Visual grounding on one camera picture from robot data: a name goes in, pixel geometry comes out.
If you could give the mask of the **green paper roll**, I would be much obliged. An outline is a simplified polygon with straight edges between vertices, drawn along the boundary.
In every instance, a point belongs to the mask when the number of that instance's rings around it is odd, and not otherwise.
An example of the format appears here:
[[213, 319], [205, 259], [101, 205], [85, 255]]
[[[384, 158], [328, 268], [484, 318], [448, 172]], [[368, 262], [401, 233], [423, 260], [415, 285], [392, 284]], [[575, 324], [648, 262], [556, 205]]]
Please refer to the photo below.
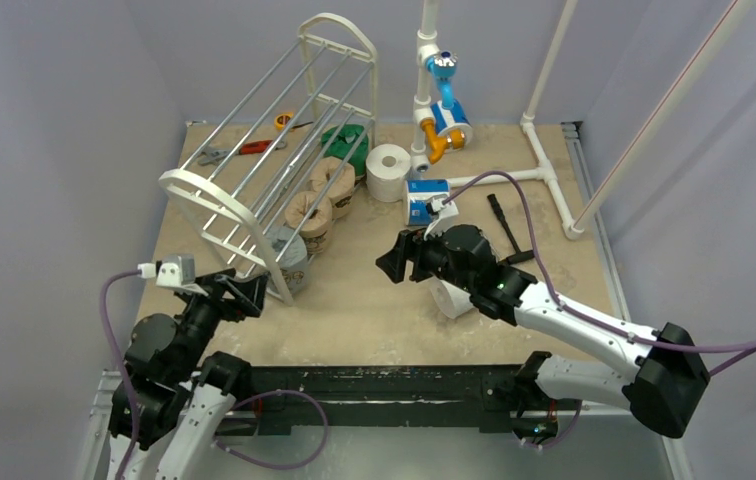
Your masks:
[[320, 138], [322, 146], [330, 143], [324, 156], [339, 160], [347, 158], [354, 168], [356, 178], [366, 174], [366, 160], [370, 152], [369, 137], [364, 131], [363, 125], [345, 124], [340, 128], [328, 129]]

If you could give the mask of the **brown roll with print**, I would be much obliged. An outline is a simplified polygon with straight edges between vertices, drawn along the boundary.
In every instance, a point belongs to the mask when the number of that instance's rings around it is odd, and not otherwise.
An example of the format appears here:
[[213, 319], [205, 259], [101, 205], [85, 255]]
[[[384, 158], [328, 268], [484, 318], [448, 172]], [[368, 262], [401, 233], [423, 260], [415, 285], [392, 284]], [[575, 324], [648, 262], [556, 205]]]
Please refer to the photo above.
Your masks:
[[288, 227], [300, 227], [299, 235], [309, 254], [327, 249], [333, 222], [333, 206], [327, 197], [313, 191], [299, 192], [285, 207], [284, 217]]

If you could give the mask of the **grey paper roll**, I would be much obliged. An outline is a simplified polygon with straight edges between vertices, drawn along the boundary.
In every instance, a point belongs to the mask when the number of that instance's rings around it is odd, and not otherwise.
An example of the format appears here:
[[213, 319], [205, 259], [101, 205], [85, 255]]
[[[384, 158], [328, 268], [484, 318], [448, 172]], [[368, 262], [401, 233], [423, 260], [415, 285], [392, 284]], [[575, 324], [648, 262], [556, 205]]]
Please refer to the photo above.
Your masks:
[[309, 255], [303, 238], [286, 225], [271, 227], [265, 237], [275, 254], [281, 256], [278, 265], [287, 288], [295, 296], [310, 280]]

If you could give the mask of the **unwrapped white paper roll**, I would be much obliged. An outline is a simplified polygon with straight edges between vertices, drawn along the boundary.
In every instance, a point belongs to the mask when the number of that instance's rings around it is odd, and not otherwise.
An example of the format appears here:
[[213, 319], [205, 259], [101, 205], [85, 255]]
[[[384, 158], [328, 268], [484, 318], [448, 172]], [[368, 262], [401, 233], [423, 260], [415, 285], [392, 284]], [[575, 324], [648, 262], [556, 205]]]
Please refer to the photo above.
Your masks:
[[440, 312], [449, 319], [457, 319], [474, 308], [470, 294], [447, 281], [432, 278], [429, 291]]

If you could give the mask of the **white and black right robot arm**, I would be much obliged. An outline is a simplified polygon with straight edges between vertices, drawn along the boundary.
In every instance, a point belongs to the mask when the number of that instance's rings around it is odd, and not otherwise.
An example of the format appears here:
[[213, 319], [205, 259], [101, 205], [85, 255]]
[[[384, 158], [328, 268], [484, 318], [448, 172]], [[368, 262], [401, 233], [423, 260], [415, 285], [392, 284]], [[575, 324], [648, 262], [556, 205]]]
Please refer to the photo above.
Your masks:
[[654, 329], [586, 305], [557, 304], [548, 284], [499, 261], [481, 230], [468, 224], [436, 236], [402, 230], [375, 261], [394, 283], [431, 277], [468, 294], [485, 316], [536, 330], [590, 356], [552, 356], [518, 376], [515, 392], [530, 407], [550, 398], [590, 400], [629, 411], [653, 432], [684, 435], [711, 375], [690, 333], [674, 323]]

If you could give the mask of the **white metal shelf rack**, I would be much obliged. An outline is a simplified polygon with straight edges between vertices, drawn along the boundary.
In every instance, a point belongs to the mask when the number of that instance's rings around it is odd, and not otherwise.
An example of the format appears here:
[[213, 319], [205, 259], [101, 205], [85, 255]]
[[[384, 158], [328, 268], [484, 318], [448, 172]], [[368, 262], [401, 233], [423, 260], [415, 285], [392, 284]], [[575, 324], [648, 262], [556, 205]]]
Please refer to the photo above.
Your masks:
[[[320, 13], [303, 22], [295, 42], [248, 90], [202, 143], [231, 140], [225, 127], [247, 125], [219, 165], [191, 163], [200, 143], [159, 185], [202, 239], [214, 259], [242, 277], [269, 273], [269, 293], [285, 304], [293, 295], [265, 234], [286, 225], [284, 210], [308, 181], [330, 146], [320, 138], [345, 124], [365, 127], [370, 147], [378, 124], [378, 51], [351, 20]], [[278, 132], [277, 115], [294, 112], [295, 121], [313, 121]], [[272, 139], [260, 154], [236, 155], [245, 143]]]

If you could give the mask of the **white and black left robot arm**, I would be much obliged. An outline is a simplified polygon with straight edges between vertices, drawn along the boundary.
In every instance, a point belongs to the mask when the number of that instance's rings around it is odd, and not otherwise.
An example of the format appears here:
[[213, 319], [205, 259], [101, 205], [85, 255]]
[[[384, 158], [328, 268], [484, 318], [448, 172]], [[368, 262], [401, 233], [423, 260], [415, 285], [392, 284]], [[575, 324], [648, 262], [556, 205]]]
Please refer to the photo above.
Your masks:
[[186, 479], [230, 409], [255, 394], [249, 362], [204, 354], [219, 324], [261, 315], [269, 277], [240, 279], [225, 269], [197, 276], [175, 262], [147, 263], [154, 280], [184, 304], [177, 316], [149, 315], [133, 328], [112, 395], [111, 479]]

